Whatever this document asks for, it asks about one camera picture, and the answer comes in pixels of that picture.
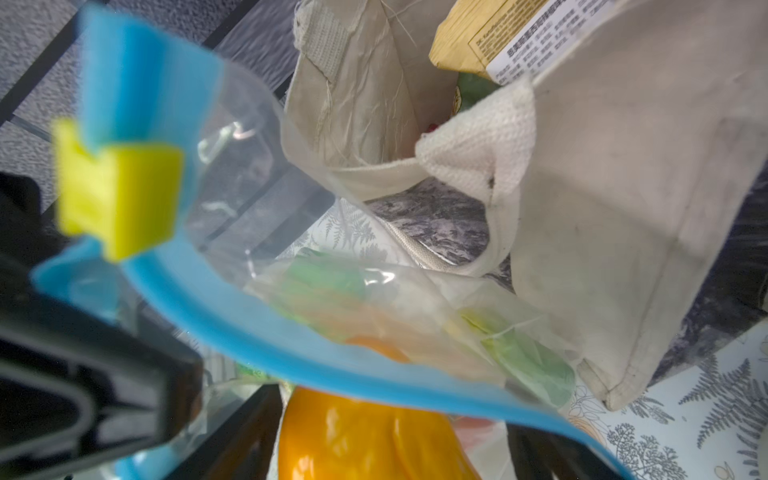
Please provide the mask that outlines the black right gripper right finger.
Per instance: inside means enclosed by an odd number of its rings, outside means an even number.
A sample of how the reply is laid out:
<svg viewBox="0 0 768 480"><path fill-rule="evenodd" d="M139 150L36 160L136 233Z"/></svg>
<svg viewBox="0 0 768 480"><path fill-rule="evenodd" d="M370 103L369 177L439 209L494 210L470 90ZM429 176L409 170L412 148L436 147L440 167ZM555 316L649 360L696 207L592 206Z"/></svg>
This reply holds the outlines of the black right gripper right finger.
<svg viewBox="0 0 768 480"><path fill-rule="evenodd" d="M519 480L611 479L612 469L567 437L506 424L512 466Z"/></svg>

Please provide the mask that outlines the green mango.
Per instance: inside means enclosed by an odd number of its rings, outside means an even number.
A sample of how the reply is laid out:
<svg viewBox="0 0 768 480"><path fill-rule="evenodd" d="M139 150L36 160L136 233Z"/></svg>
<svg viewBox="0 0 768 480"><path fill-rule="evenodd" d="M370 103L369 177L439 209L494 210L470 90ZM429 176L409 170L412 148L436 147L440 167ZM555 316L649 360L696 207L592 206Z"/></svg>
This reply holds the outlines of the green mango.
<svg viewBox="0 0 768 480"><path fill-rule="evenodd" d="M294 258L278 277L270 305L283 317L332 340L350 336L343 323L367 297L359 269L312 252Z"/></svg>
<svg viewBox="0 0 768 480"><path fill-rule="evenodd" d="M459 313L509 376L556 409L568 403L576 385L575 372L558 353L525 333L521 323L513 324L493 310L472 307Z"/></svg>

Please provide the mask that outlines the orange mango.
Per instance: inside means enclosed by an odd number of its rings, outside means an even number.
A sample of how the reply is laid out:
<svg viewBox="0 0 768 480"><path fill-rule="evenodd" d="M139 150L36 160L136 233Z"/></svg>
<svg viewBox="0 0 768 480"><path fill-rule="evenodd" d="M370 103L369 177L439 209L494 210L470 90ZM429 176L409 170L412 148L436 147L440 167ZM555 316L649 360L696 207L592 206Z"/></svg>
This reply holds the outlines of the orange mango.
<svg viewBox="0 0 768 480"><path fill-rule="evenodd" d="M441 413L294 388L280 427L280 479L477 479Z"/></svg>

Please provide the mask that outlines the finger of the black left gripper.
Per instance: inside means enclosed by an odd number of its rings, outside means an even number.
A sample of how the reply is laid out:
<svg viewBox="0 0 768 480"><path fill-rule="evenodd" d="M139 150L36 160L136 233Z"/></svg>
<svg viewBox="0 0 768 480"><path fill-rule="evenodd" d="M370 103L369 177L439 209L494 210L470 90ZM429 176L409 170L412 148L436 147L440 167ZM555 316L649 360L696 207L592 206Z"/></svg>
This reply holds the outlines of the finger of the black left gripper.
<svg viewBox="0 0 768 480"><path fill-rule="evenodd" d="M1 177L1 458L75 462L161 444L200 412L200 356L163 330L140 336L39 292L57 250L41 192Z"/></svg>

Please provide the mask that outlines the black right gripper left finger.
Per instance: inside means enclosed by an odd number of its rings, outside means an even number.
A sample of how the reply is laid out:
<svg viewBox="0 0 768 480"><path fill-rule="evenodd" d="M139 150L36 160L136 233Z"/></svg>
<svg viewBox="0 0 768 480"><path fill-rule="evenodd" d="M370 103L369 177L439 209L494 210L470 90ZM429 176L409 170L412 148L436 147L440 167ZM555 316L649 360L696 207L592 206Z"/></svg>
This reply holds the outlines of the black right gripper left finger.
<svg viewBox="0 0 768 480"><path fill-rule="evenodd" d="M279 386L259 388L166 477L266 479L282 414Z"/></svg>

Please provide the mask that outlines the clear zip-top bag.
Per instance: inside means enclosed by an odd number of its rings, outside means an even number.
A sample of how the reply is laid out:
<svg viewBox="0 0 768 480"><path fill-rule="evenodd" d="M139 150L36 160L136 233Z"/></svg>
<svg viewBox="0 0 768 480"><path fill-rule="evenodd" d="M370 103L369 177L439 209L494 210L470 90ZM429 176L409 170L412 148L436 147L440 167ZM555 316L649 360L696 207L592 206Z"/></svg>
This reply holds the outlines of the clear zip-top bag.
<svg viewBox="0 0 768 480"><path fill-rule="evenodd" d="M263 83L105 7L83 32L75 119L54 124L57 222L75 239L35 287L112 321L119 281L235 361L392 414L406 456L436 452L409 414L496 420L563 479L629 470L559 408L575 374L543 313L486 278L311 247L380 226L343 200Z"/></svg>

